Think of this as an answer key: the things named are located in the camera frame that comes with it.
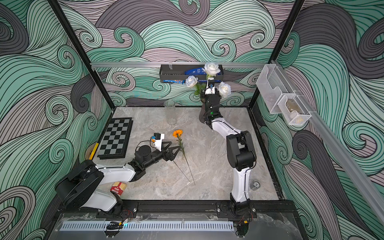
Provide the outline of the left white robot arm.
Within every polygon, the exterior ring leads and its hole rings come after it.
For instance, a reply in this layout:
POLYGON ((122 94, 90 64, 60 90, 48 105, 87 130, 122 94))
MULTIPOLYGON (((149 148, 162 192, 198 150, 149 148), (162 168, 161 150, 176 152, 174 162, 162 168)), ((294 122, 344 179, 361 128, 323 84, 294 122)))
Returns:
POLYGON ((152 150, 148 145, 140 146, 135 157, 123 166, 96 165, 86 160, 71 170, 55 185, 55 191, 65 209, 92 208, 118 215, 123 211, 123 201, 115 191, 103 191, 105 184, 136 182, 146 174, 146 169, 160 160, 173 161, 180 146, 163 142, 160 149, 152 150))

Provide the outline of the white rose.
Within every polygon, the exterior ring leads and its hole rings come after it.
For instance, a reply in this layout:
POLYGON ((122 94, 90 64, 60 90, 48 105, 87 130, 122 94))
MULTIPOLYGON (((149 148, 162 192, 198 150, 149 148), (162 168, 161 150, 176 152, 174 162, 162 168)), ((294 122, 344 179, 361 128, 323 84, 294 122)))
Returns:
POLYGON ((185 80, 185 84, 188 88, 194 88, 195 89, 195 92, 194 94, 196 96, 199 96, 200 95, 200 92, 201 92, 201 89, 202 89, 202 84, 199 83, 198 81, 198 78, 195 77, 195 76, 189 76, 186 78, 185 80))
POLYGON ((231 94, 231 86, 225 82, 221 82, 218 86, 219 94, 222 98, 226 98, 231 94))
POLYGON ((206 73, 206 80, 214 78, 221 73, 221 69, 216 63, 206 63, 203 70, 206 73))

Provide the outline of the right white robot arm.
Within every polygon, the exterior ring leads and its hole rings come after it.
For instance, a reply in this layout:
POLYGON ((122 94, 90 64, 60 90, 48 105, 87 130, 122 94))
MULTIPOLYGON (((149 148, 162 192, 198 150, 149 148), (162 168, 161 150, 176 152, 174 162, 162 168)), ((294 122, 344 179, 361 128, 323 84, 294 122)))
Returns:
POLYGON ((213 86, 200 91, 200 121, 219 133, 226 140, 227 159, 234 172, 233 188, 230 193, 230 210, 236 217, 251 210, 250 173, 256 166, 256 151, 251 134, 229 124, 220 113, 219 90, 213 86))

